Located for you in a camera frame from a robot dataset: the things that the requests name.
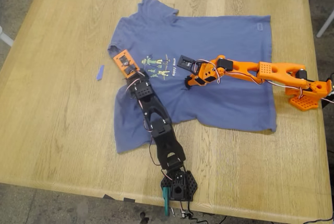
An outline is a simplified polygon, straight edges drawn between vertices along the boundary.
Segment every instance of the concrete floor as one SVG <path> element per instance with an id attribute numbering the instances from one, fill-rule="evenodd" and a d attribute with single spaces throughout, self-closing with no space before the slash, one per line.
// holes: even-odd
<path id="1" fill-rule="evenodd" d="M 32 0 L 0 0 L 0 25 L 13 39 L 29 9 Z M 334 8 L 334 0 L 311 0 L 311 16 L 314 34 Z M 334 72 L 334 23 L 323 37 L 315 37 L 315 48 L 319 79 L 326 80 Z M 0 68 L 9 52 L 9 47 L 0 41 Z M 334 107 L 324 109 L 327 147 L 334 151 Z M 328 153 L 330 166 L 334 167 L 334 153 Z M 165 217 L 161 207 L 120 202 L 73 194 L 58 193 L 33 188 L 0 184 L 0 224 L 24 223 L 140 223 L 140 212 L 146 212 L 149 223 L 189 223 L 176 217 Z M 195 217 L 219 223 L 224 216 L 209 216 L 195 212 Z M 226 224 L 254 223 L 266 221 L 227 217 Z"/>

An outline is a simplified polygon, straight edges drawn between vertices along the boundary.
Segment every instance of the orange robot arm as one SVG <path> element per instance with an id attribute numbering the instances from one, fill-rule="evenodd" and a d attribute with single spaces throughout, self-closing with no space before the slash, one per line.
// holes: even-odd
<path id="1" fill-rule="evenodd" d="M 195 61 L 181 55 L 178 67 L 186 69 L 192 74 L 185 80 L 185 85 L 205 86 L 224 75 L 234 78 L 253 81 L 257 84 L 272 81 L 283 83 L 285 94 L 294 95 L 289 102 L 302 111 L 318 107 L 318 101 L 327 97 L 332 91 L 332 81 L 310 81 L 307 80 L 307 72 L 304 65 L 293 63 L 268 63 L 268 62 L 238 62 L 227 60 L 224 55 L 212 61 Z"/>

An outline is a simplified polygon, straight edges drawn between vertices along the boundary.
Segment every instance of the wooden table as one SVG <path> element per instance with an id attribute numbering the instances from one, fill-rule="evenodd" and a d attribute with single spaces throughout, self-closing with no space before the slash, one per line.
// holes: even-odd
<path id="1" fill-rule="evenodd" d="M 106 48 L 140 1 L 33 1 L 0 72 L 0 182 L 163 205 L 148 146 L 117 154 L 114 142 L 125 83 Z M 303 63 L 317 78 L 308 0 L 160 1 L 180 16 L 271 15 L 272 61 Z M 175 126 L 199 185 L 193 210 L 289 223 L 331 216 L 321 109 L 301 112 L 274 91 L 275 133 Z"/>

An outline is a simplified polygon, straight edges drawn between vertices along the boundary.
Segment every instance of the blue t-shirt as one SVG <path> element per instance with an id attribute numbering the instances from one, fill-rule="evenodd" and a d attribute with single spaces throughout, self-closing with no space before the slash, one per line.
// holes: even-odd
<path id="1" fill-rule="evenodd" d="M 223 76 L 204 86 L 185 89 L 190 72 L 177 67 L 180 55 L 212 60 L 218 55 L 248 62 L 271 62 L 270 16 L 180 17 L 158 0 L 142 0 L 138 12 L 121 18 L 108 52 L 128 49 L 150 76 L 153 89 L 173 123 L 197 119 L 220 128 L 276 130 L 272 87 Z M 116 96 L 114 131 L 117 152 L 150 142 L 136 99 L 122 87 Z"/>

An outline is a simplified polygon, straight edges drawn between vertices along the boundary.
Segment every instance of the wire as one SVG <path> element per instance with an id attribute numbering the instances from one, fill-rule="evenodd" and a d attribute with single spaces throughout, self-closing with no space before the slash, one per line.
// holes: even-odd
<path id="1" fill-rule="evenodd" d="M 285 86 L 285 85 L 280 85 L 280 84 L 276 84 L 274 82 L 271 82 L 269 80 L 266 80 L 266 82 L 274 85 L 274 86 L 278 86 L 278 87 L 285 87 L 285 88 L 292 88 L 292 89 L 297 89 L 300 91 L 300 94 L 298 96 L 298 99 L 301 99 L 303 97 L 303 89 L 301 87 L 292 87 L 292 86 Z"/>
<path id="2" fill-rule="evenodd" d="M 142 104 L 141 104 L 141 101 L 140 100 L 138 100 L 138 103 L 139 103 L 139 105 L 140 105 L 140 107 L 141 107 L 141 109 L 142 109 Z"/>
<path id="3" fill-rule="evenodd" d="M 213 215 L 215 215 L 215 214 L 211 214 L 211 213 L 205 213 L 205 212 L 201 212 L 202 214 L 204 214 L 204 215 L 210 215 L 210 216 L 213 216 Z"/>
<path id="4" fill-rule="evenodd" d="M 228 71 L 225 71 L 225 72 L 228 73 L 228 74 L 241 74 L 241 75 L 247 76 L 247 77 L 251 78 L 258 85 L 262 85 L 263 82 L 264 82 L 263 79 L 261 79 L 262 83 L 258 83 L 258 82 L 256 82 L 256 80 L 252 76 L 247 75 L 247 74 L 238 73 L 238 72 L 228 72 Z"/>
<path id="5" fill-rule="evenodd" d="M 170 179 L 171 181 L 173 180 L 173 179 L 170 178 L 167 174 L 165 174 L 165 173 L 162 171 L 162 169 L 161 169 L 161 172 L 162 172 L 163 175 L 165 175 L 166 178 Z"/>
<path id="6" fill-rule="evenodd" d="M 153 157 L 152 157 L 152 153 L 151 153 L 151 145 L 152 145 L 152 141 L 153 141 L 153 137 L 151 136 L 151 142 L 150 142 L 150 145 L 148 146 L 148 150 L 150 151 L 150 156 L 151 156 L 151 160 L 153 162 L 154 165 L 156 166 L 161 166 L 160 164 L 156 164 L 153 160 Z"/>
<path id="7" fill-rule="evenodd" d="M 224 219 L 223 219 L 221 222 L 219 222 L 219 224 L 222 224 L 222 223 L 226 220 L 227 217 L 228 217 L 228 216 L 225 215 Z"/>
<path id="8" fill-rule="evenodd" d="M 326 100 L 326 101 L 328 101 L 329 103 L 334 103 L 334 101 L 331 101 L 331 100 L 327 100 L 327 99 L 325 99 L 325 98 L 321 98 L 322 100 Z"/>
<path id="9" fill-rule="evenodd" d="M 187 170 L 184 167 L 184 165 L 183 165 L 183 170 L 184 170 L 184 173 L 185 173 L 184 179 L 186 181 L 186 187 L 187 187 L 188 194 L 189 194 L 189 184 L 188 184 L 188 179 L 187 179 Z M 188 201 L 188 212 L 189 212 L 189 214 L 186 214 L 185 216 L 188 217 L 189 220 L 195 220 L 196 223 L 204 223 L 205 222 L 206 224 L 209 224 L 209 222 L 207 220 L 200 220 L 199 221 L 197 218 L 194 218 L 194 213 L 190 210 L 190 201 Z"/>
<path id="10" fill-rule="evenodd" d="M 220 75 L 219 75 L 219 72 L 218 72 L 218 70 L 216 68 L 216 65 L 214 63 L 212 63 L 211 61 L 206 61 L 206 60 L 199 59 L 199 60 L 195 61 L 195 63 L 194 63 L 194 72 L 196 72 L 195 66 L 196 66 L 197 62 L 206 62 L 206 63 L 209 63 L 209 64 L 213 65 L 213 69 L 212 70 L 216 71 L 216 74 L 217 74 L 217 83 L 218 84 L 220 83 Z"/>
<path id="11" fill-rule="evenodd" d="M 145 121 L 145 119 L 144 119 L 144 128 L 145 128 L 146 131 L 148 131 L 150 133 L 152 132 L 152 130 L 146 128 L 146 121 Z"/>
<path id="12" fill-rule="evenodd" d="M 143 74 L 142 72 L 140 72 L 140 71 L 137 71 L 137 73 L 139 73 L 139 74 L 141 74 L 141 75 L 143 75 L 143 76 L 145 77 L 145 74 Z"/>
<path id="13" fill-rule="evenodd" d="M 330 219 L 327 219 L 327 220 L 322 220 L 322 219 L 318 219 L 318 220 L 311 220 L 311 221 L 307 221 L 307 222 L 304 222 L 303 224 L 308 224 L 308 223 L 316 223 L 316 222 L 319 222 L 319 221 L 331 221 L 334 219 L 334 212 L 332 214 L 332 217 Z"/>
<path id="14" fill-rule="evenodd" d="M 128 89 L 130 88 L 130 86 L 132 86 L 134 83 L 136 83 L 137 81 L 139 81 L 140 79 L 135 79 L 125 90 L 125 92 L 128 91 Z"/>
<path id="15" fill-rule="evenodd" d="M 271 82 L 271 81 L 269 81 L 269 80 L 266 80 L 266 82 L 268 82 L 268 83 L 270 83 L 270 84 L 272 84 L 272 85 L 274 85 L 274 86 L 278 86 L 278 87 L 286 87 L 286 88 L 292 88 L 292 89 L 297 89 L 297 90 L 299 90 L 299 87 L 291 87 L 291 86 L 280 85 L 280 84 L 276 84 L 276 83 L 274 83 L 274 82 Z"/>

